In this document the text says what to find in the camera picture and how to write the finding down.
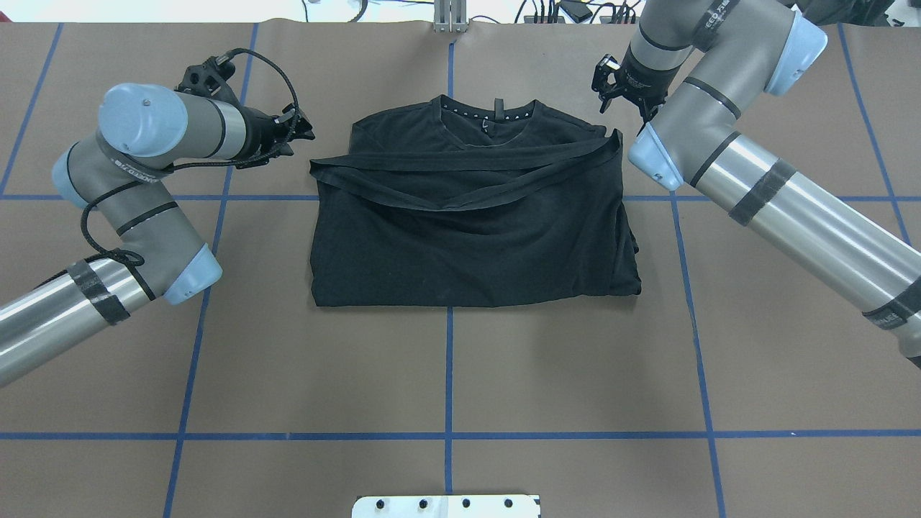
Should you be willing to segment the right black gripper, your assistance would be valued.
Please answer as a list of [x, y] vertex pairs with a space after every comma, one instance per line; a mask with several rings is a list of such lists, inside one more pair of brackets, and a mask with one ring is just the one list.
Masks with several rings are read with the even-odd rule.
[[648, 68], [634, 55], [625, 55], [622, 61], [605, 55], [596, 63], [591, 89], [601, 102], [601, 114], [613, 99], [624, 98], [638, 108], [643, 122], [650, 122], [666, 102], [672, 81], [673, 70]]

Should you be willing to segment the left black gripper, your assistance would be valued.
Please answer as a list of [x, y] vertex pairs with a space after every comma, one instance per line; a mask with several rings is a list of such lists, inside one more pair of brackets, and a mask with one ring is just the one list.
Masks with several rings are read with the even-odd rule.
[[264, 166], [274, 158], [292, 156], [290, 142], [316, 139], [312, 124], [299, 108], [289, 76], [272, 61], [266, 65], [280, 75], [291, 95], [291, 102], [280, 115], [264, 114], [241, 102], [227, 84], [235, 72], [231, 61], [205, 61], [186, 69], [176, 92], [207, 99], [222, 118], [216, 150], [200, 160], [190, 160], [186, 166]]

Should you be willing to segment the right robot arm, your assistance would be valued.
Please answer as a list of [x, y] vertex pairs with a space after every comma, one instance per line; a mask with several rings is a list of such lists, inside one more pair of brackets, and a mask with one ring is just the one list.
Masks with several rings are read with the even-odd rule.
[[641, 173], [668, 191], [697, 190], [918, 365], [918, 250], [764, 145], [749, 115], [786, 95], [827, 44], [779, 1], [648, 1], [624, 55], [603, 56], [591, 88], [602, 109], [626, 99], [640, 112], [627, 156]]

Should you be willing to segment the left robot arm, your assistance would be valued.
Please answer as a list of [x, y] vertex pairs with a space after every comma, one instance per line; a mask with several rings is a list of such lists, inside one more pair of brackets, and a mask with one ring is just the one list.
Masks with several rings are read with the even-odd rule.
[[184, 168], [253, 168], [314, 138], [296, 96], [277, 115], [245, 106], [228, 85], [228, 50], [189, 66], [174, 88], [112, 86], [96, 130], [52, 170], [80, 209], [92, 255], [2, 308], [1, 383], [9, 386], [157, 299], [187, 301], [221, 278], [210, 246], [165, 187]]

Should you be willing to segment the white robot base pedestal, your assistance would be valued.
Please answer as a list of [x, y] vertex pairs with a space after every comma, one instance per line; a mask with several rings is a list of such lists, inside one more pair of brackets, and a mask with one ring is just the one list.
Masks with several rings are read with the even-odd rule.
[[540, 517], [540, 497], [527, 494], [368, 496], [352, 517]]

